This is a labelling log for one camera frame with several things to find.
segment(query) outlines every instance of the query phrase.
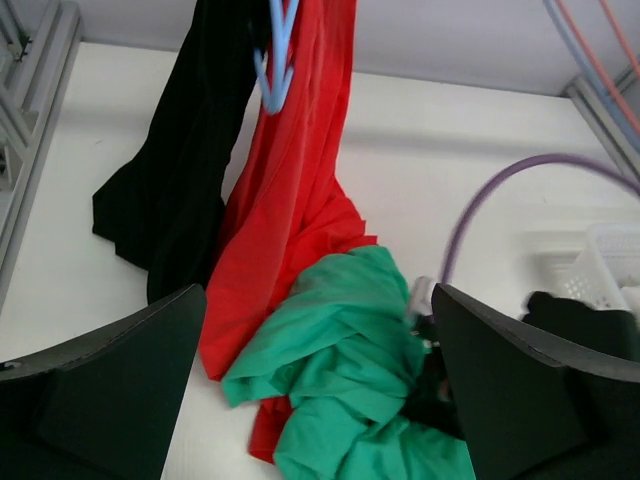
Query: black cloth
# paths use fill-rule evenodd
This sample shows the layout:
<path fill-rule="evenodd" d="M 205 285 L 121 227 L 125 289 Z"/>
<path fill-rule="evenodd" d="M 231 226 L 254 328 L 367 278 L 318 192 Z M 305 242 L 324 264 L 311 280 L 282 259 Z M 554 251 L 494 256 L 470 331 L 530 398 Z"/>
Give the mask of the black cloth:
<path fill-rule="evenodd" d="M 447 386 L 442 351 L 436 347 L 425 357 L 422 372 L 416 379 L 416 387 L 405 400 L 400 415 L 412 422 L 464 439 L 456 405 Z"/>
<path fill-rule="evenodd" d="M 534 292 L 524 323 L 583 347 L 625 360 L 640 360 L 635 317 L 623 310 L 594 310 L 568 298 Z"/>
<path fill-rule="evenodd" d="M 253 50 L 269 36 L 269 2 L 198 0 L 144 145 L 93 196 L 93 232 L 149 271 L 150 303 L 209 281 Z"/>

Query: white wall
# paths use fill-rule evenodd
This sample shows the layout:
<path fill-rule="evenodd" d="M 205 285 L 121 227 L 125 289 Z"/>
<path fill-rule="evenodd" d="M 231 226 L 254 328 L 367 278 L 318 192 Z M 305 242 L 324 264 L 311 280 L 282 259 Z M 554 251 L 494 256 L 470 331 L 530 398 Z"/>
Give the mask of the white wall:
<path fill-rule="evenodd" d="M 88 40 L 169 50 L 179 47 L 195 4 L 76 1 Z M 31 23 L 45 2 L 14 0 Z M 598 3 L 567 3 L 610 71 L 622 70 L 627 62 Z M 640 1 L 610 3 L 640 52 Z M 359 0 L 356 69 L 546 94 L 578 72 L 541 0 Z"/>

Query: green cloth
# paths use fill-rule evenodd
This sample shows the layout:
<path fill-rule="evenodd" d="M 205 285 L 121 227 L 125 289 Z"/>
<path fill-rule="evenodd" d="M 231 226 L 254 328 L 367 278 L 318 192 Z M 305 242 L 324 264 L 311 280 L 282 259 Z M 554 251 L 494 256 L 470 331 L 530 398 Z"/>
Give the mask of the green cloth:
<path fill-rule="evenodd" d="M 408 299 L 387 249 L 324 257 L 224 377 L 232 406 L 289 396 L 274 454 L 286 479 L 475 478 L 464 442 L 398 415 L 425 354 L 402 322 Z"/>

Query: blue cable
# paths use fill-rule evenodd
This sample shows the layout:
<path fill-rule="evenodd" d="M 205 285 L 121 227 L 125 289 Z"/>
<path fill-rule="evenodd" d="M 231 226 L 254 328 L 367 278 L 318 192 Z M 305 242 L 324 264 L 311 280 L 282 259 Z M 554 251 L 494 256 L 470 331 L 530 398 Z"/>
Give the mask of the blue cable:
<path fill-rule="evenodd" d="M 551 17 L 551 20 L 553 21 L 553 24 L 556 27 L 556 30 L 560 34 L 560 37 L 562 37 L 562 40 L 567 45 L 571 56 L 576 61 L 582 72 L 585 74 L 587 80 L 589 80 L 589 83 L 591 83 L 591 85 L 593 86 L 596 95 L 602 101 L 604 108 L 607 110 L 609 115 L 611 115 L 611 118 L 613 118 L 618 127 L 620 127 L 620 130 L 622 130 L 624 136 L 627 137 L 629 143 L 638 152 L 640 152 L 640 137 L 638 137 L 633 128 L 631 128 L 631 125 L 629 124 L 615 101 L 609 96 L 607 88 L 602 83 L 602 80 L 600 80 L 600 77 L 593 68 L 591 61 L 582 51 L 577 40 L 569 31 L 564 20 L 560 17 L 560 13 L 556 10 L 557 6 L 555 5 L 555 2 L 553 0 L 543 0 L 543 3 L 545 8 L 547 9 L 547 12 L 549 13 L 549 16 Z"/>

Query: white table surface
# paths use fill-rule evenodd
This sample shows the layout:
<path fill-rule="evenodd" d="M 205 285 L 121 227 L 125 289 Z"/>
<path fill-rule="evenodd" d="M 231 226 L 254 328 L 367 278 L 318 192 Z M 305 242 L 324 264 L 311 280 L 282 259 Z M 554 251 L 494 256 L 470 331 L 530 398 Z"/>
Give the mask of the white table surface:
<path fill-rule="evenodd" d="M 145 305 L 145 272 L 91 234 L 91 195 L 141 146 L 175 54 L 83 44 L 0 315 L 0 359 L 63 342 Z M 224 193 L 248 153 L 247 110 Z M 549 152 L 608 162 L 567 99 L 356 74 L 338 176 L 407 279 L 435 276 L 463 205 L 493 173 Z M 478 215 L 454 285 L 517 315 L 528 292 L 554 289 L 585 228 L 639 220 L 636 201 L 583 172 L 522 173 Z M 274 479 L 248 456 L 255 405 L 231 410 L 196 359 L 166 480 Z"/>

